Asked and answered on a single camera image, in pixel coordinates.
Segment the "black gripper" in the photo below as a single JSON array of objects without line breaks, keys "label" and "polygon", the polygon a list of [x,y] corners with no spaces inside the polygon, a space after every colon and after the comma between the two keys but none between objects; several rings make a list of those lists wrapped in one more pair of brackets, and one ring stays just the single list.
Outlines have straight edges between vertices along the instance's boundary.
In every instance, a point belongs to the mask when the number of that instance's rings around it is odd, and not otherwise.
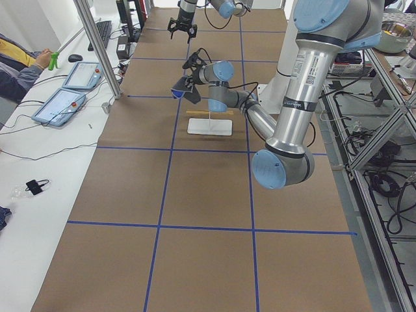
[{"label": "black gripper", "polygon": [[193,24],[194,13],[180,12],[176,19],[170,18],[168,23],[168,31],[170,31],[170,39],[173,38],[174,32],[183,31],[188,34],[187,44],[190,44],[192,35],[198,31],[198,26]]},{"label": "black gripper", "polygon": [[200,85],[200,76],[199,76],[199,70],[192,71],[191,74],[186,76],[185,78],[185,87],[188,90],[191,90],[194,88],[195,85]]}]

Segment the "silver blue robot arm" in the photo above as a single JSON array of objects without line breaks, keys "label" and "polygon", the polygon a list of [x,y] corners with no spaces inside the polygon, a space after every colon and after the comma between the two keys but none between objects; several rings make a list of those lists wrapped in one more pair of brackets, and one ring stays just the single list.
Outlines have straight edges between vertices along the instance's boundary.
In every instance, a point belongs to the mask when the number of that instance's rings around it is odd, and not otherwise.
[{"label": "silver blue robot arm", "polygon": [[329,68],[339,53],[378,45],[382,33],[383,1],[299,1],[294,6],[298,53],[294,60],[279,116],[269,113],[249,92],[229,86],[230,62],[197,63],[191,56],[184,68],[191,74],[172,88],[178,97],[197,103],[197,86],[209,87],[209,110],[239,109],[265,141],[252,159],[257,182],[280,189],[307,180],[315,162],[304,145]]},{"label": "silver blue robot arm", "polygon": [[[227,20],[227,23],[223,27],[214,26],[207,16],[207,5],[211,5],[218,14]],[[205,1],[203,5],[204,14],[209,24],[218,30],[221,30],[228,26],[233,16],[242,17],[252,9],[253,1],[234,1],[234,0],[212,0]],[[167,26],[167,30],[170,32],[170,38],[176,31],[182,31],[188,34],[187,43],[190,43],[192,38],[195,38],[198,32],[198,26],[193,24],[194,15],[199,8],[198,2],[193,0],[180,0],[177,4],[179,11],[177,18],[170,18]]]}]

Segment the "person forearm grey sleeve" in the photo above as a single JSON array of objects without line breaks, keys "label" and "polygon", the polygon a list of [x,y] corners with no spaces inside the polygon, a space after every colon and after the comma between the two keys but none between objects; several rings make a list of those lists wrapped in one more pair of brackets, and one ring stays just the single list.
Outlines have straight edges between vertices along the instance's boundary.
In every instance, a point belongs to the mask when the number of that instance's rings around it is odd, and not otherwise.
[{"label": "person forearm grey sleeve", "polygon": [[21,71],[1,63],[1,97],[19,103],[42,73],[37,65]]}]

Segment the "person's hand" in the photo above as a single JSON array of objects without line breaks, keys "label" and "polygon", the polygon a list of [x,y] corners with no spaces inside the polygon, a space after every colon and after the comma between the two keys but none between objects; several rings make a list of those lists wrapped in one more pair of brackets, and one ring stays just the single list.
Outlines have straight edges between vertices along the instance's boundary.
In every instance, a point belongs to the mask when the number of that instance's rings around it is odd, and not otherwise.
[{"label": "person's hand", "polygon": [[36,64],[41,66],[43,69],[47,68],[49,66],[49,63],[51,61],[51,55],[52,51],[49,49],[43,50],[36,58]]}]

